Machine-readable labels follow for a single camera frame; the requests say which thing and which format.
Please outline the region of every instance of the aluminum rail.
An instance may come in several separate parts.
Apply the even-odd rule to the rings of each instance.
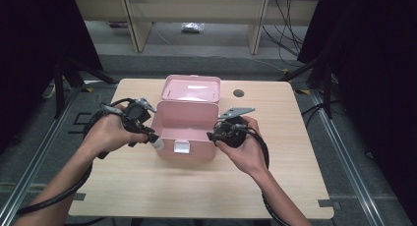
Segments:
[[[315,105],[323,103],[322,98],[316,90],[312,90],[312,97]],[[331,142],[334,145],[334,149],[340,159],[344,171],[352,185],[353,190],[362,205],[366,217],[371,226],[383,226],[386,225],[381,217],[381,214],[375,204],[368,188],[366,187],[362,177],[360,176],[358,169],[356,168],[352,158],[350,157],[349,151],[341,139],[333,120],[329,119],[326,112],[321,109],[320,117],[328,131]]]
[[[68,111],[71,108],[71,105],[73,104],[80,91],[81,89],[79,87],[73,87],[73,89],[70,91],[65,109],[62,111],[61,115],[53,121],[51,127],[40,143],[39,148],[31,159],[30,164],[25,170],[25,173],[16,184],[16,187],[13,189],[12,193],[9,195],[9,198],[1,208],[1,226],[8,226],[12,223],[19,206],[21,205],[26,193],[28,192],[33,178],[36,176],[38,170],[40,169],[40,166],[42,165],[50,147],[52,146],[58,134],[58,131],[60,130],[60,127],[62,126],[62,123],[68,114]]]

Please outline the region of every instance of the black cable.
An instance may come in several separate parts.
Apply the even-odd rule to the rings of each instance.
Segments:
[[[279,32],[279,34],[282,34],[286,39],[288,40],[295,40],[297,43],[303,43],[302,41],[298,41],[297,39],[291,38],[285,34],[283,34],[283,32],[281,30],[279,30],[279,28],[276,25],[273,25],[275,27],[275,29]]]
[[[284,19],[284,22],[285,22],[285,25],[284,25],[284,30],[282,31],[282,33],[281,33],[281,35],[284,35],[285,34],[285,29],[286,28],[288,28],[288,30],[290,31],[290,33],[291,33],[291,36],[292,36],[292,39],[290,39],[290,40],[292,40],[293,41],[293,43],[294,43],[294,46],[295,46],[295,49],[297,50],[297,52],[299,53],[300,51],[299,51],[299,49],[301,49],[301,47],[300,47],[300,45],[298,44],[299,43],[299,41],[297,41],[297,39],[298,40],[300,40],[300,41],[302,41],[301,40],[301,38],[299,38],[295,33],[294,33],[294,31],[292,30],[292,25],[291,25],[291,15],[290,15],[290,9],[291,9],[291,4],[290,4],[290,0],[287,0],[287,16],[286,16],[286,18],[285,18],[285,16],[284,16],[284,14],[283,14],[283,12],[282,12],[282,10],[281,10],[281,7],[279,6],[279,4],[278,4],[278,1],[277,0],[275,0],[275,3],[276,3],[276,6],[278,7],[278,10],[279,10],[279,13],[281,14],[281,17]]]
[[[111,103],[109,106],[112,106],[113,107],[113,106],[115,106],[117,104],[120,104],[122,102],[125,102],[125,101],[134,102],[135,100],[132,99],[132,98],[124,98],[124,99],[121,99],[121,100],[118,100],[118,101],[115,101],[115,102]],[[84,128],[84,131],[83,131],[84,138],[86,137],[87,133],[89,132],[89,129],[101,117],[105,116],[106,114],[107,113],[105,112],[105,110],[99,110],[98,112],[96,112],[93,115],[93,117],[90,119],[89,123]],[[23,208],[19,209],[16,214],[17,215],[22,215],[22,214],[27,214],[27,213],[31,213],[31,212],[34,212],[34,211],[38,211],[38,210],[44,209],[44,208],[46,208],[46,207],[48,207],[48,206],[50,206],[52,204],[55,204],[55,203],[57,203],[57,202],[65,199],[65,198],[73,195],[87,181],[87,179],[89,178],[89,175],[91,173],[91,170],[92,170],[92,165],[89,167],[89,169],[83,175],[83,177],[81,178],[81,180],[78,183],[76,183],[73,187],[71,187],[70,189],[68,189],[67,191],[65,191],[64,193],[62,193],[62,194],[60,194],[60,195],[58,195],[58,196],[56,196],[54,198],[47,199],[47,200],[45,200],[43,202],[40,202],[40,203],[37,203],[37,204],[33,204],[33,205],[29,205],[27,207],[23,207]],[[89,222],[86,222],[86,223],[69,224],[69,225],[72,225],[72,226],[75,226],[75,225],[85,226],[85,225],[90,225],[90,224],[99,222],[99,221],[101,221],[103,219],[104,218],[97,218],[97,219],[94,219],[94,220],[89,221]]]
[[[338,102],[340,102],[340,100],[332,100],[332,101],[330,102],[330,104],[334,104],[334,103],[338,103]],[[325,107],[325,104],[324,104],[324,103],[320,103],[320,104],[317,104],[317,105],[314,105],[314,106],[310,107],[310,108],[309,108],[309,109],[307,109],[306,111],[301,112],[301,116],[304,116],[305,114],[309,113],[310,111],[312,111],[312,110],[316,109],[316,110],[315,110],[315,111],[314,111],[314,112],[310,115],[309,119],[307,120],[307,123],[306,123],[306,128],[309,126],[310,121],[311,121],[311,119],[313,118],[313,115],[314,115],[316,112],[318,112],[320,109],[324,108],[324,107]]]
[[[290,14],[289,14],[290,3],[289,3],[288,1],[290,1],[290,0],[287,0],[287,18],[290,16]],[[280,14],[281,14],[282,18],[283,18],[283,19],[284,19],[284,21],[285,21],[285,25],[289,27],[290,32],[291,32],[291,34],[292,34],[292,36],[293,36],[293,39],[295,39],[295,38],[296,38],[296,39],[298,39],[299,41],[304,42],[304,41],[303,41],[303,39],[301,39],[300,37],[298,37],[298,36],[297,36],[297,35],[296,35],[293,31],[292,31],[292,25],[291,25],[291,24],[289,24],[289,23],[287,22],[287,20],[285,19],[284,14],[283,14],[283,12],[282,12],[281,8],[279,7],[279,4],[278,4],[278,1],[277,1],[277,0],[275,0],[275,4],[276,4],[276,6],[278,7],[278,10],[279,10]]]
[[[98,223],[100,221],[103,221],[104,219],[106,219],[106,218],[105,217],[101,217],[101,218],[96,218],[96,219],[93,219],[91,221],[84,222],[84,223],[64,224],[64,226],[89,226],[91,224],[94,224],[94,223]]]
[[[314,114],[316,114],[316,112],[318,112],[320,109],[322,109],[322,107],[316,108],[316,110],[313,111],[313,113],[310,115],[310,117],[309,117],[309,119],[307,120],[307,123],[306,123],[306,129],[309,127],[310,121],[312,120]]]
[[[67,198],[70,195],[74,194],[86,182],[86,180],[89,178],[89,174],[91,173],[91,169],[92,169],[92,165],[89,167],[89,169],[83,175],[82,179],[77,184],[75,184],[73,187],[71,187],[69,190],[65,191],[64,193],[62,193],[62,194],[60,194],[60,195],[58,195],[54,198],[47,199],[43,202],[21,208],[21,209],[18,210],[17,214],[22,215],[22,214],[31,213],[31,212],[46,208],[46,207],[48,207],[52,204],[55,204],[55,203],[63,200],[64,198]]]
[[[275,44],[279,45],[280,47],[284,48],[285,50],[287,50],[289,53],[291,53],[294,56],[298,56],[298,53],[291,50],[291,48],[285,46],[284,44],[282,44],[282,42],[276,40],[272,35],[269,34],[269,32],[267,31],[267,29],[265,28],[265,26],[263,26],[263,29],[265,31],[265,33],[267,34],[267,36],[270,38],[270,40],[272,40],[272,42],[274,42]]]
[[[290,10],[291,10],[291,0],[287,0],[287,25],[288,25],[289,31],[291,32],[295,49],[297,50],[298,53],[300,53],[301,47],[296,42],[295,37],[297,37],[297,36],[295,35],[294,31],[292,30]]]
[[[281,56],[281,47],[283,47],[285,50],[287,50],[288,52],[290,52],[291,54],[293,54],[293,55],[294,55],[294,56],[296,56],[296,57],[298,57],[298,54],[297,54],[296,52],[294,52],[293,50],[291,50],[289,47],[287,47],[287,46],[285,46],[284,44],[282,44],[280,41],[276,40],[273,36],[271,36],[271,35],[269,34],[269,32],[267,31],[267,29],[265,28],[265,26],[263,26],[263,29],[264,29],[265,33],[267,34],[267,36],[270,38],[270,40],[272,40],[272,42],[274,42],[275,44],[277,44],[277,45],[278,45],[278,55],[279,55],[279,59],[280,59],[283,63],[285,63],[286,65],[288,65],[288,66],[300,67],[300,66],[297,66],[297,65],[293,65],[293,64],[291,64],[291,63],[288,63],[288,62],[286,62],[286,61],[282,58],[282,56]]]
[[[264,142],[264,140],[261,138],[261,136],[258,134],[258,132],[256,130],[254,130],[253,128],[247,128],[247,129],[242,129],[242,128],[238,128],[238,130],[252,136],[255,138],[255,140],[260,144],[261,146],[261,150],[263,152],[264,155],[264,159],[265,159],[265,164],[267,166],[267,168],[269,168],[269,151],[268,151],[268,146],[267,144]],[[268,213],[270,214],[270,216],[272,216],[272,218],[279,224],[282,226],[289,226],[289,224],[287,224],[285,221],[283,221],[274,211],[273,209],[269,206],[269,203],[267,201],[267,199],[264,196],[264,193],[262,193],[262,198],[265,204],[265,208],[267,209]]]

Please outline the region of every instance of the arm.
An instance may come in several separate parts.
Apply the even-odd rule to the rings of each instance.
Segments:
[[[142,142],[146,139],[147,136],[143,134],[125,131],[120,117],[116,115],[101,118],[91,128],[75,154],[31,204],[58,196],[74,186],[101,152],[110,152],[129,142]],[[25,214],[15,225],[63,225],[73,198],[70,196],[49,207]]]
[[[255,119],[243,118],[248,122],[248,127],[261,134]],[[290,225],[311,225],[267,169],[261,147],[255,138],[248,135],[238,148],[232,148],[222,141],[217,141],[216,144],[238,169],[254,179],[264,193],[269,206],[282,220]]]

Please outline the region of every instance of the hand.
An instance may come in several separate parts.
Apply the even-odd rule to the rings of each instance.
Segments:
[[[257,131],[259,135],[261,134],[257,120],[248,116],[242,118],[248,123],[249,128]],[[237,148],[230,147],[223,141],[217,141],[216,145],[229,156],[239,170],[252,177],[268,170],[260,145],[250,135],[247,135],[242,145]]]
[[[116,108],[124,110],[125,107],[117,105]],[[98,120],[89,130],[80,148],[88,148],[94,157],[102,152],[116,150],[130,142],[143,142],[148,137],[144,134],[135,134],[125,130],[120,116],[109,114]]]

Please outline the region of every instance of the finger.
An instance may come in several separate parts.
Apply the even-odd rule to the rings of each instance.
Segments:
[[[124,106],[122,104],[117,104],[117,105],[114,106],[114,108],[120,109],[122,111],[125,111],[126,110],[126,106]]]
[[[131,141],[130,142],[144,142],[148,139],[148,136],[145,134],[135,134],[135,133],[131,133]]]
[[[243,120],[245,120],[248,123],[248,127],[256,130],[257,132],[260,130],[258,126],[258,121],[250,116],[242,116]]]
[[[218,146],[218,148],[223,151],[225,154],[229,155],[230,151],[232,150],[232,147],[228,146],[223,141],[216,141],[215,145]]]

